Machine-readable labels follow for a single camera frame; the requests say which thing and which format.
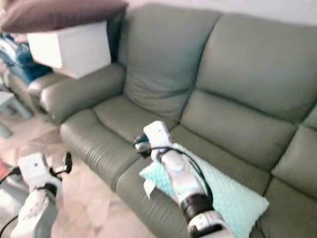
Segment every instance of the white storage box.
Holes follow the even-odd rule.
[[[106,22],[29,33],[28,40],[34,61],[73,78],[111,63]]]

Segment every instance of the textured pillow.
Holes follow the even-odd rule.
[[[190,155],[201,167],[213,192],[213,206],[223,216],[237,238],[248,238],[252,227],[265,212],[269,202],[182,146],[174,144],[174,147]],[[157,188],[167,195],[174,196],[168,174],[160,163],[153,162],[140,172],[140,176],[154,182]]]
[[[3,32],[30,33],[109,20],[127,7],[121,0],[16,0],[1,17]]]

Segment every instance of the dark brown pillow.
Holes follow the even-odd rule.
[[[110,20],[127,5],[122,0],[16,0],[1,17],[0,30],[43,32]]]

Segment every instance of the floor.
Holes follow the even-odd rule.
[[[58,128],[35,116],[0,114],[0,120],[13,132],[0,138],[0,156],[10,164],[19,157],[41,151],[48,163],[61,164],[66,151]],[[53,226],[52,238],[154,238],[134,213],[96,174],[74,158],[70,175],[63,177],[63,202]]]

